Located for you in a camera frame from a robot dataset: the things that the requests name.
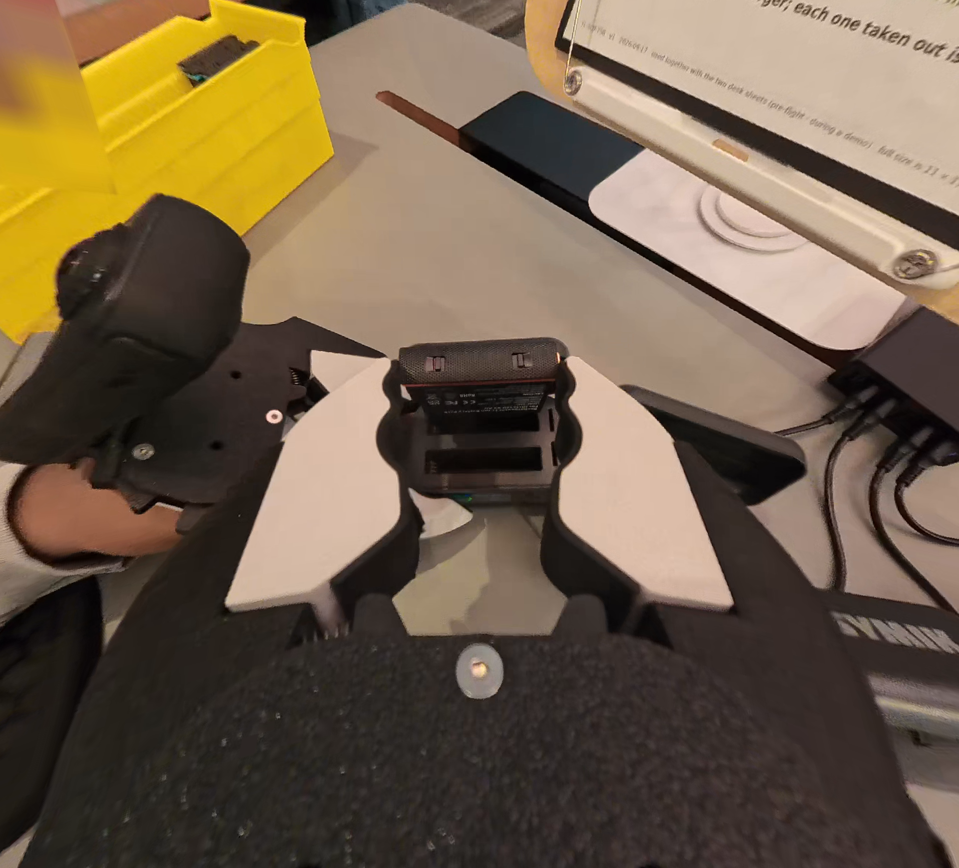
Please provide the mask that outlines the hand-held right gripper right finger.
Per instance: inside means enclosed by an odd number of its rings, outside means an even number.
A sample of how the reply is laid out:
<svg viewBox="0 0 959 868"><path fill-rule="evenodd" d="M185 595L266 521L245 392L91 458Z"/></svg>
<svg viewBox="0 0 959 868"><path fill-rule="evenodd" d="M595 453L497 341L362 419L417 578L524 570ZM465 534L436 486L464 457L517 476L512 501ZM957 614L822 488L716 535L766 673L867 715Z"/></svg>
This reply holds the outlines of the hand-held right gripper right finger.
<svg viewBox="0 0 959 868"><path fill-rule="evenodd" d="M665 603L727 613L734 598L672 436L582 358L560 366L556 467L542 568L608 616Z"/></svg>

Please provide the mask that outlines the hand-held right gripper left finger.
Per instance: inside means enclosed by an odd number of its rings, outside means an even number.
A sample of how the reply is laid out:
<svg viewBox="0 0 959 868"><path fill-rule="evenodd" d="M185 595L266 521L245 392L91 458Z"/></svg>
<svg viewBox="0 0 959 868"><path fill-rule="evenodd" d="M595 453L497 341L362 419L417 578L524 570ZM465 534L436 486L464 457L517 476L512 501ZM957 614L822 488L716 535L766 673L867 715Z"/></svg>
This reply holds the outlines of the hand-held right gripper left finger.
<svg viewBox="0 0 959 868"><path fill-rule="evenodd" d="M333 397L284 437L224 604L232 613L305 603L350 616L366 594L395 597L416 574L421 518L384 430L402 397L389 358L362 373L370 408Z"/></svg>

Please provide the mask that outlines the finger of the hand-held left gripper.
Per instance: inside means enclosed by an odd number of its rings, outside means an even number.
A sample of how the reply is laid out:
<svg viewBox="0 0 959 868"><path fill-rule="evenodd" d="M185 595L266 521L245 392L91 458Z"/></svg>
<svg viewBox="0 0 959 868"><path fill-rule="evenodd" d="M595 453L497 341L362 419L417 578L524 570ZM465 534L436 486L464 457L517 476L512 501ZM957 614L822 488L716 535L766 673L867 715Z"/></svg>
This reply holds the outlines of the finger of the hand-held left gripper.
<svg viewBox="0 0 959 868"><path fill-rule="evenodd" d="M421 518L421 536L443 536L468 525L473 519L470 509L449 498L414 494L413 503Z"/></svg>
<svg viewBox="0 0 959 868"><path fill-rule="evenodd" d="M310 353L310 385L308 406L310 415L314 409L333 397L333 409L338 413L363 413L370 408L369 377L362 373L379 363L378 356L364 356L312 350Z"/></svg>

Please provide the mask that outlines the black battery charger case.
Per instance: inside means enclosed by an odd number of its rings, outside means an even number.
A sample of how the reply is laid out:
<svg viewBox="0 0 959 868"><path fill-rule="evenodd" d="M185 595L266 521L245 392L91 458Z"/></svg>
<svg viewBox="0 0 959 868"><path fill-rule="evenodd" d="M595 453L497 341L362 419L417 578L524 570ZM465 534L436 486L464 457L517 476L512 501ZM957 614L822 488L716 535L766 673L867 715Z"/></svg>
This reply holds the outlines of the black battery charger case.
<svg viewBox="0 0 959 868"><path fill-rule="evenodd" d="M826 590L820 595L886 723L957 745L957 616L915 602Z"/></svg>
<svg viewBox="0 0 959 868"><path fill-rule="evenodd" d="M402 407L384 435L407 487L469 509L547 503L556 467L556 384L531 416L455 428L429 421L402 384L398 360L393 366ZM764 502L806 473L805 456L789 438L636 386L618 387L644 406L674 441L700 454L747 505Z"/></svg>

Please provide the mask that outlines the black battery orange stripe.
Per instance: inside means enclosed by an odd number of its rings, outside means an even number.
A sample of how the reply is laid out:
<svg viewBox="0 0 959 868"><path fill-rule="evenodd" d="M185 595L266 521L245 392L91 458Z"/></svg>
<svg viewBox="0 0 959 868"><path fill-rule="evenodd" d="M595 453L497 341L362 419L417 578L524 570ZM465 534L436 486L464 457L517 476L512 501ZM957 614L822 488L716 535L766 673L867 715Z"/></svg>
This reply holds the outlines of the black battery orange stripe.
<svg viewBox="0 0 959 868"><path fill-rule="evenodd" d="M568 347L552 337L403 347L398 365L411 400L436 425L520 419L554 392Z"/></svg>

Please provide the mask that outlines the yellow plastic bin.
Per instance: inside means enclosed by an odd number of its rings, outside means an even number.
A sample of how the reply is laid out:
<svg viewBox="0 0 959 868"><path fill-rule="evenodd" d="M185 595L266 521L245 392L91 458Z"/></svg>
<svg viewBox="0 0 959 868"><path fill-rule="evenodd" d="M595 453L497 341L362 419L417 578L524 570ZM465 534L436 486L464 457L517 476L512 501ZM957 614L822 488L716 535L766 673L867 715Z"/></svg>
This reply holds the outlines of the yellow plastic bin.
<svg viewBox="0 0 959 868"><path fill-rule="evenodd" d="M53 323L66 251L154 194L196 203L244 235L333 157L305 20L228 0L209 8L82 69L118 167L115 192L2 185L1 326L11 340ZM260 46L192 87L177 63L224 35Z"/></svg>

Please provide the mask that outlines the person's left hand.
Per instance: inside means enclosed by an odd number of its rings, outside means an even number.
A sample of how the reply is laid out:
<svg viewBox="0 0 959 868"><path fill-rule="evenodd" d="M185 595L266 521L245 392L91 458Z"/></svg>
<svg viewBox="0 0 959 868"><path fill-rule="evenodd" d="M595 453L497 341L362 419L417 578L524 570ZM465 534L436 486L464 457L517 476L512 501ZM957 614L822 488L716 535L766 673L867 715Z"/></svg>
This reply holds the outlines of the person's left hand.
<svg viewBox="0 0 959 868"><path fill-rule="evenodd" d="M91 484L87 460L30 467L9 498L11 528L27 552L51 564L104 556L137 558L179 542L179 512L157 504L142 513L124 496Z"/></svg>

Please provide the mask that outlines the white base mat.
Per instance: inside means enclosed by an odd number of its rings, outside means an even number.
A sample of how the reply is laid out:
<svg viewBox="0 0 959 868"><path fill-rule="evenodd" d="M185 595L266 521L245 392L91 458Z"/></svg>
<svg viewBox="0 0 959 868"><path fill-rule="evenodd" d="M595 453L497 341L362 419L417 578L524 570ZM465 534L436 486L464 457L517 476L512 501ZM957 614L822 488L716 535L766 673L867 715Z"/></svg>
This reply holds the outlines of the white base mat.
<svg viewBox="0 0 959 868"><path fill-rule="evenodd" d="M909 314L905 296L809 240L785 254L719 241L698 214L705 186L713 185L642 151L589 205L606 226L813 346L859 350Z"/></svg>

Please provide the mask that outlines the dark flat mat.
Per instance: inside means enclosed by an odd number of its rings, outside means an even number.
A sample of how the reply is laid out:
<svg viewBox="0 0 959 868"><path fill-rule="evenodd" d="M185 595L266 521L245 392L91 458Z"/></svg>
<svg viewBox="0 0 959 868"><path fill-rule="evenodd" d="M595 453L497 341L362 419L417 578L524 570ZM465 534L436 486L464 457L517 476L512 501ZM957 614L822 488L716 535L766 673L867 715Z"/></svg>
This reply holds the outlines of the dark flat mat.
<svg viewBox="0 0 959 868"><path fill-rule="evenodd" d="M459 128L462 148L539 197L593 222L593 190L641 154L634 141L528 91Z"/></svg>

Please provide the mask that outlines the black charging hub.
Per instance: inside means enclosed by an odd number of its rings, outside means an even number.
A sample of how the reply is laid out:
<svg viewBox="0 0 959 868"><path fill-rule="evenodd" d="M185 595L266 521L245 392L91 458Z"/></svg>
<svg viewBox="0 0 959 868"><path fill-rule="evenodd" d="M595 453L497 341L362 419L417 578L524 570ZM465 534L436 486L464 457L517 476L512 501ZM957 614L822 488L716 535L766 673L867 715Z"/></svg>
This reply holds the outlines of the black charging hub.
<svg viewBox="0 0 959 868"><path fill-rule="evenodd" d="M958 326L918 309L847 360L826 383L846 397L874 390L892 404L882 424L900 436L929 428L957 436Z"/></svg>

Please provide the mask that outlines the white clip bar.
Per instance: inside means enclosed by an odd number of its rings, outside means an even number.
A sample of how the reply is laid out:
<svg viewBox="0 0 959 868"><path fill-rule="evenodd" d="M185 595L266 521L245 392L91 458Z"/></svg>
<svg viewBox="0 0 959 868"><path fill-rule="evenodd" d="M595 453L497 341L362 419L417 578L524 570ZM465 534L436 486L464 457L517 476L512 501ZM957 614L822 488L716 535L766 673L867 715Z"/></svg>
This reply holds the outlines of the white clip bar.
<svg viewBox="0 0 959 868"><path fill-rule="evenodd" d="M606 127L665 156L875 278L941 292L957 289L957 249L816 182L691 116L575 64L566 96Z"/></svg>

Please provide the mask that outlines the wooden instruction board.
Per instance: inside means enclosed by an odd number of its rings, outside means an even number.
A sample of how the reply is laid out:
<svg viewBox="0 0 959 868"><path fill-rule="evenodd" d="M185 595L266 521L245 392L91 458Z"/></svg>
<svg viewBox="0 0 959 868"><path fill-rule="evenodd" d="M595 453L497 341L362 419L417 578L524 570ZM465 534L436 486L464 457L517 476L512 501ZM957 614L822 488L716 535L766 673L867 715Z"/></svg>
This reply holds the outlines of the wooden instruction board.
<svg viewBox="0 0 959 868"><path fill-rule="evenodd" d="M956 247L958 266L958 0L526 0L525 44L569 106L584 64ZM957 322L957 289L880 281Z"/></svg>

